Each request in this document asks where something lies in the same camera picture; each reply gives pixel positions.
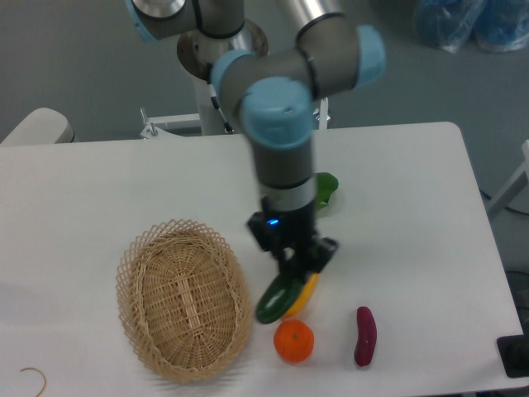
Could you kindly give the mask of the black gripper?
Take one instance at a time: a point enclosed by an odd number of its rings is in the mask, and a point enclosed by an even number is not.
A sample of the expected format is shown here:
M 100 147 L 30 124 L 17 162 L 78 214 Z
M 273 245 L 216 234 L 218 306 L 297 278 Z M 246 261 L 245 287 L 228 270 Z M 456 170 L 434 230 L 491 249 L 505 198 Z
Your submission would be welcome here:
M 295 261 L 306 275 L 320 274 L 336 254 L 339 242 L 317 237 L 315 200 L 288 211 L 272 208 L 269 197 L 262 198 L 261 204 L 262 210 L 253 213 L 246 225 L 260 249 L 277 261 L 279 275 L 293 280 Z

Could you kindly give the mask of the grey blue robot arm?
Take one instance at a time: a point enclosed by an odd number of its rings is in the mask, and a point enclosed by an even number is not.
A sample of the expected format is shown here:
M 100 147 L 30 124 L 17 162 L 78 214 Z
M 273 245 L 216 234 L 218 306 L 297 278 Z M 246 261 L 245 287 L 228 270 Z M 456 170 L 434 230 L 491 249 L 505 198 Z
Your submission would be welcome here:
M 280 272 L 305 280 L 337 248 L 316 229 L 312 104 L 378 79 L 386 54 L 380 33 L 351 25 L 338 1 L 283 1 L 281 8 L 297 28 L 291 50 L 261 56 L 242 47 L 203 58 L 214 103 L 253 153 L 261 209 L 249 229 Z

